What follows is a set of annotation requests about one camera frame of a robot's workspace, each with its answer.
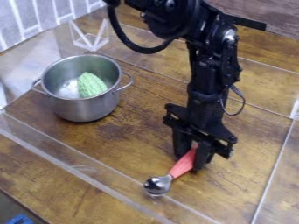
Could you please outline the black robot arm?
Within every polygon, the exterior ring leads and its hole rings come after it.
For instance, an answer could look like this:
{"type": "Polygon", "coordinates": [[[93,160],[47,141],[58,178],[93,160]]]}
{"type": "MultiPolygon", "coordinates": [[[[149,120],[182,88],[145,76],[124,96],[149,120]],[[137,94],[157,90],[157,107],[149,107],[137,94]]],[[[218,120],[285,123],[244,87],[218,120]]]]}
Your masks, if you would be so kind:
{"type": "Polygon", "coordinates": [[[184,39],[190,63],[188,103],[168,103],[162,123],[172,128],[173,154],[180,158],[194,148],[193,170],[214,155],[230,156],[237,138],[221,122],[229,91],[234,90],[241,68],[237,61],[237,29],[233,20],[204,0],[104,0],[106,15],[122,44],[134,52],[160,52],[176,39],[184,39]],[[162,39],[156,47],[134,44],[121,30],[116,7],[126,4],[140,11],[152,34],[162,39]]]}

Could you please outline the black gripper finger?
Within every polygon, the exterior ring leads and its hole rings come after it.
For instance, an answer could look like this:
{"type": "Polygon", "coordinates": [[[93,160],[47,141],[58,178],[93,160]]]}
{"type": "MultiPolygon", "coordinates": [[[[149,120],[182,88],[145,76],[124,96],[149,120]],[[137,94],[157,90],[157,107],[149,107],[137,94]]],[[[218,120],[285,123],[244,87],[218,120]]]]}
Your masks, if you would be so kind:
{"type": "Polygon", "coordinates": [[[210,142],[208,141],[200,142],[194,152],[194,160],[193,160],[193,167],[192,167],[192,169],[196,172],[208,163],[209,157],[210,157],[210,142]]]}
{"type": "Polygon", "coordinates": [[[190,135],[180,129],[172,130],[172,151],[177,159],[188,152],[192,147],[190,135]]]}

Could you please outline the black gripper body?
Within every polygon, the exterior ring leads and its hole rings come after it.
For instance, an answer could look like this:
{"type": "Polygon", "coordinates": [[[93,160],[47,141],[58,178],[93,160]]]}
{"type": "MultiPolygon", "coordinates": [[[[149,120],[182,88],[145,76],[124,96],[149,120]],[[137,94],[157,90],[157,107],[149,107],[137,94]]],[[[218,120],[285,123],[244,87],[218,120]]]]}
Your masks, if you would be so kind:
{"type": "Polygon", "coordinates": [[[186,106],[172,103],[164,105],[165,116],[162,123],[173,129],[182,130],[190,135],[190,141],[210,142],[210,156],[218,154],[229,158],[232,145],[237,142],[236,136],[222,124],[222,114],[228,92],[221,94],[201,94],[189,92],[186,106]]]}

